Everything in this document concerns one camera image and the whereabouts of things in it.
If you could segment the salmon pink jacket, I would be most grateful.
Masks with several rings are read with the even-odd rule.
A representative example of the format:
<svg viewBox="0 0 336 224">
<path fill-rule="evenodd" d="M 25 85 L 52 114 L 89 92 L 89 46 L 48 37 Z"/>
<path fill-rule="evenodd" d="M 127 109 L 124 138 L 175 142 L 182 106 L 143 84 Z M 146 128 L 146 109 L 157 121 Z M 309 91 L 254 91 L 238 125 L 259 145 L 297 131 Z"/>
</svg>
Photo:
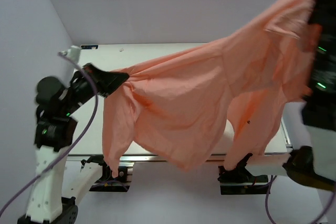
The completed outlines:
<svg viewBox="0 0 336 224">
<path fill-rule="evenodd" d="M 285 104 L 308 93 L 315 0 L 277 0 L 228 37 L 125 69 L 104 100 L 102 152 L 112 173 L 131 143 L 185 170 L 204 163 L 234 129 L 224 167 L 262 156 Z"/>
</svg>

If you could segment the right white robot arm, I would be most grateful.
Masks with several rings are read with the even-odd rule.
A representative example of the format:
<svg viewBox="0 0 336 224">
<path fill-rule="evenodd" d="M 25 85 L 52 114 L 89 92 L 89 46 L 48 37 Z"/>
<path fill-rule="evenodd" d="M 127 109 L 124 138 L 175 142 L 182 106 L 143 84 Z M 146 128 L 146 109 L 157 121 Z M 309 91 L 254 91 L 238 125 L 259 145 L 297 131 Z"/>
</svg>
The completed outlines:
<svg viewBox="0 0 336 224">
<path fill-rule="evenodd" d="M 247 182 L 255 175 L 287 175 L 298 184 L 335 189 L 335 0 L 279 0 L 250 23 L 264 30 L 273 52 L 288 49 L 297 64 L 283 63 L 302 80 L 283 91 L 294 90 L 306 105 L 301 115 L 311 146 L 289 154 L 253 156 L 238 164 L 238 177 Z"/>
</svg>

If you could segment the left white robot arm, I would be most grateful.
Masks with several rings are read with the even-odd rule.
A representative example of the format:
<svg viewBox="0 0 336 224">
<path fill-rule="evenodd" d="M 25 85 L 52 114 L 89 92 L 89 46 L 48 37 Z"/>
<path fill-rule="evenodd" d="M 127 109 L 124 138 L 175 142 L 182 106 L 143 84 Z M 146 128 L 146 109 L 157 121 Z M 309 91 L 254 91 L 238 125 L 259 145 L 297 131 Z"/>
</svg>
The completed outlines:
<svg viewBox="0 0 336 224">
<path fill-rule="evenodd" d="M 129 78 L 124 72 L 107 72 L 88 63 L 77 70 L 66 87 L 56 77 L 45 77 L 36 88 L 36 178 L 31 183 L 26 213 L 18 223 L 75 223 L 78 205 L 95 181 L 110 178 L 111 168 L 103 160 L 84 166 L 83 174 L 62 194 L 65 164 L 77 121 L 72 118 L 91 98 L 111 95 Z"/>
</svg>

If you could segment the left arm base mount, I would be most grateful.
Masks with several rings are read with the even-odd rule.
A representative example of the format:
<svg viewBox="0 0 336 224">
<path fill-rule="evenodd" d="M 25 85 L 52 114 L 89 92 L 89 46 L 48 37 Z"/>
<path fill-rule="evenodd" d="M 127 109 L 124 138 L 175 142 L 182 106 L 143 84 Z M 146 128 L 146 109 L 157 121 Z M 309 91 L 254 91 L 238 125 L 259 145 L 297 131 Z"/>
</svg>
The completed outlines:
<svg viewBox="0 0 336 224">
<path fill-rule="evenodd" d="M 97 164 L 102 168 L 100 172 L 101 176 L 94 182 L 89 191 L 92 192 L 127 192 L 130 187 L 133 163 L 122 162 L 118 167 L 118 176 L 112 176 L 112 170 L 103 160 L 102 155 L 92 155 L 88 159 L 81 160 L 81 170 L 83 170 L 87 164 Z"/>
</svg>

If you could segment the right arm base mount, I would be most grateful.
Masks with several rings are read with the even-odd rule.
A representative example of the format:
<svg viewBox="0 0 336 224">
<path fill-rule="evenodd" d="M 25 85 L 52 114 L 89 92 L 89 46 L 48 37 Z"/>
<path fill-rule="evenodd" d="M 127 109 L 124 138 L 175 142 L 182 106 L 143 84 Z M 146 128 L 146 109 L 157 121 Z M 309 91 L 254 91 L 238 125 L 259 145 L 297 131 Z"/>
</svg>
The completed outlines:
<svg viewBox="0 0 336 224">
<path fill-rule="evenodd" d="M 252 175 L 247 169 L 247 161 L 252 154 L 247 154 L 238 162 L 235 169 L 227 171 L 223 166 L 218 167 L 218 181 L 221 195 L 265 195 L 277 176 Z"/>
</svg>

